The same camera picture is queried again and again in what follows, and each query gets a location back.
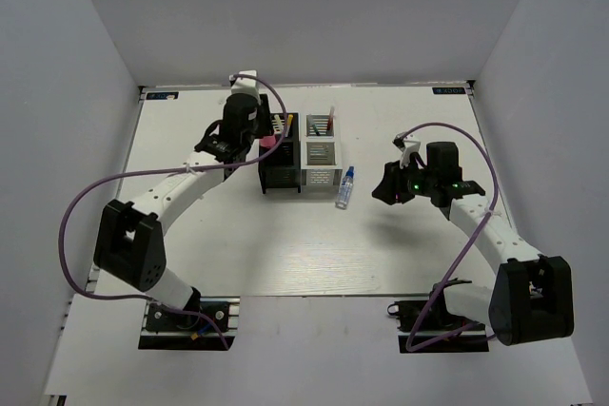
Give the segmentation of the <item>pink marker set bottle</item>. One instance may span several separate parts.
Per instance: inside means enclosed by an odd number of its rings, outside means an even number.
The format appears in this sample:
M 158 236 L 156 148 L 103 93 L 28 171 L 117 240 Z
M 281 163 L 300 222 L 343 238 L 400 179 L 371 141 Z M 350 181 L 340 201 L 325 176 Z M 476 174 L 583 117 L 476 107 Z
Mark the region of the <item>pink marker set bottle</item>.
M 268 135 L 264 136 L 259 141 L 259 146 L 261 148 L 270 149 L 277 144 L 277 136 L 276 135 Z

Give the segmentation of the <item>clear spray bottle blue cap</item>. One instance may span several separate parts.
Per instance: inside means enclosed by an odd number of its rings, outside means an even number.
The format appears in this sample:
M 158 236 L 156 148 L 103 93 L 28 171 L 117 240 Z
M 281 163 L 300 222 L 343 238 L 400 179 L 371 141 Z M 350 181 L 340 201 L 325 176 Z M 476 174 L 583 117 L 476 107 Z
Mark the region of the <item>clear spray bottle blue cap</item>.
M 348 203 L 350 201 L 351 193 L 353 190 L 354 174 L 354 167 L 350 166 L 347 169 L 339 186 L 337 199 L 335 201 L 335 207 L 338 209 L 345 210 L 348 207 Z

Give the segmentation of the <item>red orange pen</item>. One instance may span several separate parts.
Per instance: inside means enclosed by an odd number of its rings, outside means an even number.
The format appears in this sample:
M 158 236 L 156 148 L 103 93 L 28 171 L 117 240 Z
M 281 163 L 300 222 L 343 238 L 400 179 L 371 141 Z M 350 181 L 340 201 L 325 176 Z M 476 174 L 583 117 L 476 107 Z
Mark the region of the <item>red orange pen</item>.
M 332 129 L 333 129 L 333 124 L 334 124 L 334 113 L 335 113 L 335 107 L 331 106 L 328 116 L 327 116 L 327 123 L 326 123 L 326 132 L 328 135 L 332 134 Z

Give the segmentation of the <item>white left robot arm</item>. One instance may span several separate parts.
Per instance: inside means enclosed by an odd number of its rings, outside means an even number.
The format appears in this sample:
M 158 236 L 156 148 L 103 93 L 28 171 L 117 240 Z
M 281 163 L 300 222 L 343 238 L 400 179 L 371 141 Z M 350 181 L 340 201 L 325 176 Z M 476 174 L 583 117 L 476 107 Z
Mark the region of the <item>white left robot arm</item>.
M 201 294 L 167 267 L 165 235 L 195 201 L 227 181 L 256 140 L 271 132 L 267 95 L 229 95 L 223 118 L 207 128 L 183 171 L 168 174 L 137 198 L 105 206 L 94 264 L 168 306 L 168 317 L 179 328 L 195 326 L 201 317 Z

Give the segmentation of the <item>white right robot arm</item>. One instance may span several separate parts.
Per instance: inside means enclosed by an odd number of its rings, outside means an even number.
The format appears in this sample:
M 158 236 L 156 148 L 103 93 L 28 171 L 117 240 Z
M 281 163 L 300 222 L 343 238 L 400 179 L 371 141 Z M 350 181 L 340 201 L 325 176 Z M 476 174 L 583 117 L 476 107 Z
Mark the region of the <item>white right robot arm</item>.
M 412 327 L 431 320 L 443 329 L 462 319 L 489 327 L 506 346 L 568 338 L 575 329 L 572 271 L 561 256 L 546 256 L 491 207 L 484 189 L 462 177 L 459 150 L 434 142 L 420 156 L 414 136 L 395 140 L 402 153 L 385 165 L 373 198 L 389 205 L 428 199 L 467 236 L 495 275 L 492 287 L 454 277 L 436 283 Z

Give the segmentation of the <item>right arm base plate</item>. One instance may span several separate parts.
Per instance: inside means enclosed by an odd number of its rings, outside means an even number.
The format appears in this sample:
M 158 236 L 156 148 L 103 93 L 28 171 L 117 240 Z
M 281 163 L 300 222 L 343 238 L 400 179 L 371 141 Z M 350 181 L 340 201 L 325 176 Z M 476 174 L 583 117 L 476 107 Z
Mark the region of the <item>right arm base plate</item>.
M 425 303 L 426 300 L 399 300 L 390 303 L 386 308 L 387 315 L 397 322 L 398 344 L 401 354 L 464 354 L 487 353 L 489 351 L 491 338 L 486 334 L 484 325 L 473 325 L 470 319 L 463 317 L 437 317 L 429 312 L 413 338 L 412 345 L 422 344 L 429 339 L 455 331 L 463 326 L 468 326 L 468 329 L 449 338 L 443 338 L 414 353 L 408 352 L 406 348 L 407 340 Z

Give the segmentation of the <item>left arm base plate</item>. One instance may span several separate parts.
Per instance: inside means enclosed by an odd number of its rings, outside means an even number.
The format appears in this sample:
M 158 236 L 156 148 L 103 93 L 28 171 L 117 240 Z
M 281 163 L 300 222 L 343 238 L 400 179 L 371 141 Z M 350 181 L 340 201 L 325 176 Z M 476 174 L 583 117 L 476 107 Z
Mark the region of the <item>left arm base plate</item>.
M 206 320 L 147 304 L 138 342 L 139 350 L 218 352 L 228 350 L 237 336 L 239 298 L 202 298 L 200 313 L 210 318 L 223 334 L 223 342 Z

